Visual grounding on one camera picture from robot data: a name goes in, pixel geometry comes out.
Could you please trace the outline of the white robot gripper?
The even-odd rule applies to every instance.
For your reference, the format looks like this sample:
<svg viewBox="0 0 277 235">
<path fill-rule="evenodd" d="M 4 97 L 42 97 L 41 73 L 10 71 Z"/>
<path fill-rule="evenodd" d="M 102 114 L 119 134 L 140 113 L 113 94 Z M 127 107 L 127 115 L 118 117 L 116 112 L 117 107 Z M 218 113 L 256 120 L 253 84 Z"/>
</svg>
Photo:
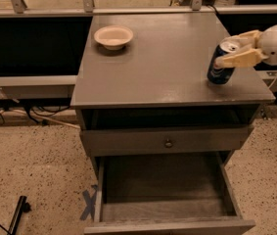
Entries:
<svg viewBox="0 0 277 235">
<path fill-rule="evenodd" d="M 277 24 L 264 32 L 251 30 L 231 36 L 241 47 L 251 45 L 251 48 L 238 53 L 226 54 L 215 59 L 214 64 L 218 69 L 248 68 L 261 62 L 269 66 L 277 66 Z"/>
</svg>

